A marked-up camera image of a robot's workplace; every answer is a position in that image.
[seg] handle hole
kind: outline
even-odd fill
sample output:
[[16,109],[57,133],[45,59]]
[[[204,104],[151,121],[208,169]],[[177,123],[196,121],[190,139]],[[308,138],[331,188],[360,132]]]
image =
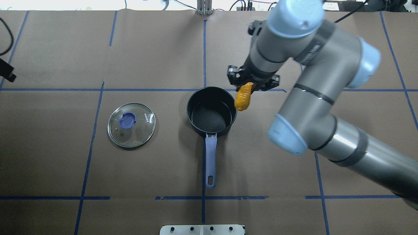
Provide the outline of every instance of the handle hole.
[[208,185],[213,186],[213,176],[208,177]]

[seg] white bracket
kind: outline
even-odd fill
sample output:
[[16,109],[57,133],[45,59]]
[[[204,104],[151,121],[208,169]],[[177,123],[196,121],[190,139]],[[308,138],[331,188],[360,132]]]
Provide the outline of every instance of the white bracket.
[[212,15],[212,0],[197,0],[197,15]]
[[160,235],[245,235],[244,225],[165,225]]

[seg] blue handle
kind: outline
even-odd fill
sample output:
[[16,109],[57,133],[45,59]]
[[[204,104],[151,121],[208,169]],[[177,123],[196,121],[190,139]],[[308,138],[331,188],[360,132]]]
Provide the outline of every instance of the blue handle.
[[218,138],[206,137],[206,187],[212,189],[215,187],[216,174],[216,143]]

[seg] black pot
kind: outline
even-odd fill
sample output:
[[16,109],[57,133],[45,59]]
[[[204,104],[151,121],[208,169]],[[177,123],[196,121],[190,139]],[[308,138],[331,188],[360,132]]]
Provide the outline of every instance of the black pot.
[[187,118],[193,129],[205,138],[206,187],[215,187],[217,137],[227,133],[237,116],[234,98],[222,88],[205,87],[187,102]]

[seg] white label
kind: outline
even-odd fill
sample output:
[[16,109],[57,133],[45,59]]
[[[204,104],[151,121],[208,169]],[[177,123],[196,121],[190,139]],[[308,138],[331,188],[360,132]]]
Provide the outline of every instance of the white label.
[[322,9],[324,9],[324,10],[338,10],[339,11],[338,3],[324,3],[322,5]]

